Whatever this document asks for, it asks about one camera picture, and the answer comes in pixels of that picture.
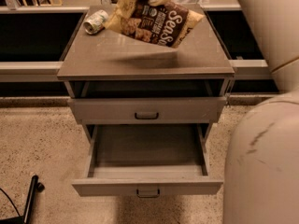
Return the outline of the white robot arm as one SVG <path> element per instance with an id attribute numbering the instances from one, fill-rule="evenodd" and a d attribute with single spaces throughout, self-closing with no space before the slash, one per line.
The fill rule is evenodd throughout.
<path id="1" fill-rule="evenodd" d="M 299 224 L 299 0 L 237 0 L 280 94 L 228 146 L 223 224 Z"/>

